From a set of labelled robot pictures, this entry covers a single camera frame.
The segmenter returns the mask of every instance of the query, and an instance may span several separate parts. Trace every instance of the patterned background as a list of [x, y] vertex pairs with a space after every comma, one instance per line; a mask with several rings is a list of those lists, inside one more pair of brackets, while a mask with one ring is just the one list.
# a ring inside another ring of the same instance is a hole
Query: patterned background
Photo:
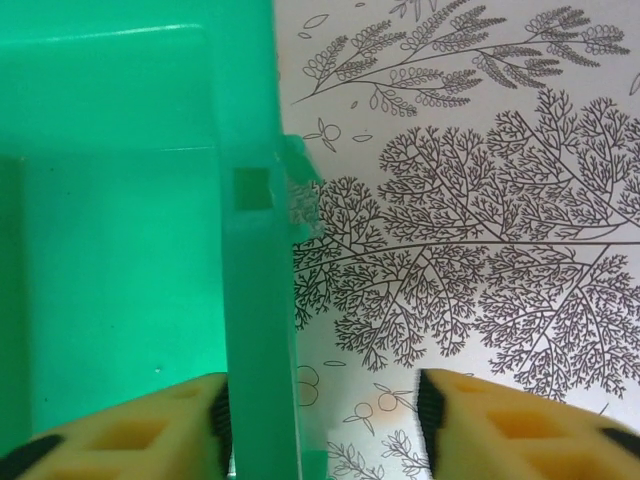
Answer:
[[640, 4], [277, 9], [286, 130], [327, 180], [295, 265], [332, 475], [428, 478], [418, 367], [640, 428]]

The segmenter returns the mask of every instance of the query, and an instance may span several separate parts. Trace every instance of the printed pattern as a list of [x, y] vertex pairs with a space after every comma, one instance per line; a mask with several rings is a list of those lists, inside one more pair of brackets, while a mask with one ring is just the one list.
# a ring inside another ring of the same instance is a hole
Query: printed pattern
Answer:
[[640, 7], [385, 1], [280, 13], [285, 121], [327, 179], [294, 267], [301, 360], [341, 367], [301, 380], [333, 477], [428, 478], [426, 366], [640, 428]]

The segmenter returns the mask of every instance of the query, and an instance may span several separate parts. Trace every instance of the green plastic box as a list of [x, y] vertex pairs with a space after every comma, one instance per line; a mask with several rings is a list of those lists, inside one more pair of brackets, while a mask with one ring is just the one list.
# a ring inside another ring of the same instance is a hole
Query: green plastic box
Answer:
[[0, 455], [228, 371], [238, 477], [324, 476], [291, 256], [318, 178], [282, 133], [271, 1], [2, 2], [0, 72]]

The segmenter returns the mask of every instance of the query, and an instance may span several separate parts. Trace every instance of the green plastic container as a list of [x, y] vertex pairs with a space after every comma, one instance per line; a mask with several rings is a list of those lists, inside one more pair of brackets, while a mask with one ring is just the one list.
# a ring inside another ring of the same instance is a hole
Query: green plastic container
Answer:
[[0, 4], [0, 454], [228, 371], [238, 477], [324, 476], [291, 257], [318, 179], [282, 133], [273, 30], [269, 0]]

